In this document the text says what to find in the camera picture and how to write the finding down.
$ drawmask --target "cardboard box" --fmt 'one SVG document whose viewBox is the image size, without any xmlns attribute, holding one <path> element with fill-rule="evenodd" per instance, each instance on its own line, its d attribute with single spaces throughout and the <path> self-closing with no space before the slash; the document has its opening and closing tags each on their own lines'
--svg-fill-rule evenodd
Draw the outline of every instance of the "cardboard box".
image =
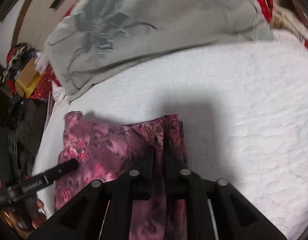
<svg viewBox="0 0 308 240">
<path fill-rule="evenodd" d="M 32 58 L 16 79 L 15 90 L 21 97 L 29 98 L 41 79 L 41 75 L 35 70 L 35 66 L 35 59 Z"/>
</svg>

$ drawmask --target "white bed sheet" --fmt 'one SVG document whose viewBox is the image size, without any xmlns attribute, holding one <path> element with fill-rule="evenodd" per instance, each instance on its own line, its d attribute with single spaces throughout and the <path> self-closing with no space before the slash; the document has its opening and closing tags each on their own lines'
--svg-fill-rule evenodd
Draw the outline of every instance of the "white bed sheet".
<svg viewBox="0 0 308 240">
<path fill-rule="evenodd" d="M 57 164 L 64 114 L 119 124 L 177 113 L 190 168 L 227 178 L 283 234 L 308 224 L 308 51 L 289 33 L 278 41 L 191 49 L 130 68 L 51 116 L 34 174 Z M 54 186 L 38 193 L 54 210 Z"/>
</svg>

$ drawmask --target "silver screw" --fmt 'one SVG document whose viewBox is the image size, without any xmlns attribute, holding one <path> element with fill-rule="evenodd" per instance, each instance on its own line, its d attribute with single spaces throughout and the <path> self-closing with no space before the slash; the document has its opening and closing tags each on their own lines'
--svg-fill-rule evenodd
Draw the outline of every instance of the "silver screw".
<svg viewBox="0 0 308 240">
<path fill-rule="evenodd" d="M 129 175 L 132 176 L 132 177 L 136 177 L 139 175 L 139 171 L 138 170 L 131 170 L 129 172 Z"/>
<path fill-rule="evenodd" d="M 219 179 L 217 183 L 220 186 L 226 186 L 229 183 L 229 181 L 227 179 Z"/>
<path fill-rule="evenodd" d="M 102 185 L 102 181 L 99 179 L 95 179 L 92 181 L 92 187 L 99 187 L 100 185 Z"/>
<path fill-rule="evenodd" d="M 188 169 L 182 169 L 180 170 L 180 174 L 182 174 L 183 176 L 188 176 L 190 175 L 192 172 Z"/>
</svg>

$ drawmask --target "gray pillow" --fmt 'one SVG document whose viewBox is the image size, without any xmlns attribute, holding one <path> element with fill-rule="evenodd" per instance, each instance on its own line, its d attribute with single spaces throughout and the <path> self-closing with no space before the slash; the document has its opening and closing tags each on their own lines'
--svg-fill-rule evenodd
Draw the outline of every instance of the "gray pillow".
<svg viewBox="0 0 308 240">
<path fill-rule="evenodd" d="M 271 39 L 256 0 L 79 0 L 45 51 L 71 101 L 93 84 L 173 51 Z"/>
</svg>

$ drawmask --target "white wall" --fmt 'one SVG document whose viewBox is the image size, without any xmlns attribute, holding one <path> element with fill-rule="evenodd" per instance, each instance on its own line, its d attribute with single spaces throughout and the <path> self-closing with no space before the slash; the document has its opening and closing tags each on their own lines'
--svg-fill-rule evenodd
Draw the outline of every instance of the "white wall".
<svg viewBox="0 0 308 240">
<path fill-rule="evenodd" d="M 16 21 L 25 0 L 19 0 L 5 19 L 0 22 L 0 64 L 6 68 L 6 56 L 12 44 Z"/>
</svg>

